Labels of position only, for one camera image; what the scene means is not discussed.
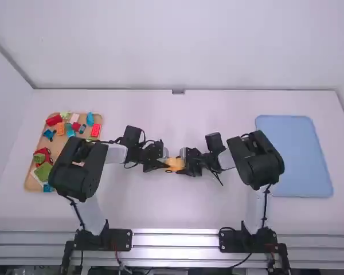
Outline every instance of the wooden tray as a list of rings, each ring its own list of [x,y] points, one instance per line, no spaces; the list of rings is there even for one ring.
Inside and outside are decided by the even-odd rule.
[[[58,113],[52,113],[48,117],[52,117],[52,116],[57,115],[57,114],[59,114],[59,112]],[[78,113],[78,114],[80,115],[79,119],[78,119],[78,122],[80,124],[83,124],[83,123],[86,124],[87,113]],[[94,117],[94,122],[95,123],[103,124],[103,119],[102,119],[101,115],[94,113],[93,117]],[[48,125],[46,125],[46,122],[45,122],[44,129],[40,133],[40,139],[38,141],[36,150],[41,149],[42,147],[49,148],[50,151],[51,151],[51,158],[55,162],[57,160],[59,154],[61,153],[62,149],[64,148],[65,143],[68,141],[68,136],[66,135],[66,130],[65,130],[65,134],[64,135],[58,136],[57,134],[55,134],[53,136],[53,141],[50,142],[47,137],[43,136],[43,132],[46,129],[54,130],[54,129],[56,129],[56,126],[49,127]],[[86,127],[86,129],[85,129],[85,131],[84,131],[84,133],[82,135],[79,134],[78,132],[75,132],[75,135],[77,137],[87,139],[87,138],[90,137],[91,129],[92,129],[92,127],[87,125],[87,127]],[[25,182],[24,182],[24,188],[28,192],[43,192],[43,187],[30,174],[30,172],[33,169],[35,169],[35,168],[36,168],[36,164],[35,164],[34,161],[32,161],[30,163],[30,166],[29,166],[29,169],[28,169],[28,173],[27,173],[27,177],[26,177]]]

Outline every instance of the white wall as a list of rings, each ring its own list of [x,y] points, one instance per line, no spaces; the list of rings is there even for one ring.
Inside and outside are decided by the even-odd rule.
[[[0,176],[17,138],[31,92],[28,83],[0,54]]]
[[[39,88],[334,88],[344,0],[0,0],[0,44]]]

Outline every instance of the blue mat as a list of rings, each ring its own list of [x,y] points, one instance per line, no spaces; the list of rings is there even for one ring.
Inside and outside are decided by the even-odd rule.
[[[309,117],[261,115],[255,123],[279,151],[286,167],[273,188],[273,196],[328,198],[333,195],[326,162]]]

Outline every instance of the red lego brick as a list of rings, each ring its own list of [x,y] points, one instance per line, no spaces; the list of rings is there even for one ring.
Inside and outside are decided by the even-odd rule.
[[[94,138],[97,138],[100,131],[101,131],[101,124],[95,123],[92,127],[91,136]]]
[[[74,122],[72,128],[74,131],[79,131],[80,126],[81,126],[80,123]]]
[[[48,162],[49,164],[53,165],[53,159],[51,158],[51,152],[49,150],[49,148],[47,147],[43,147],[39,150],[37,150],[36,152],[33,153],[33,155],[37,154],[37,153],[41,153],[45,155],[45,160],[43,162]],[[42,163],[36,163],[36,167],[39,167]]]
[[[59,122],[62,122],[62,117],[60,115],[56,115],[56,116],[50,117],[49,119],[46,119],[46,123],[48,126],[54,126]]]

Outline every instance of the green toy block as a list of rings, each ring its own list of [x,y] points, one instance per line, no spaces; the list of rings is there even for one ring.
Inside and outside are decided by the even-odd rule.
[[[90,136],[87,140],[92,141],[92,140],[98,140],[97,136]]]
[[[60,116],[62,117],[62,119],[67,119],[69,115],[69,112],[61,112]]]
[[[33,161],[36,163],[42,163],[45,161],[45,154],[37,153],[33,155]]]
[[[50,171],[52,169],[52,165],[48,162],[44,162],[39,168],[34,170],[35,175],[38,179],[42,182],[48,181],[48,175],[50,174]]]

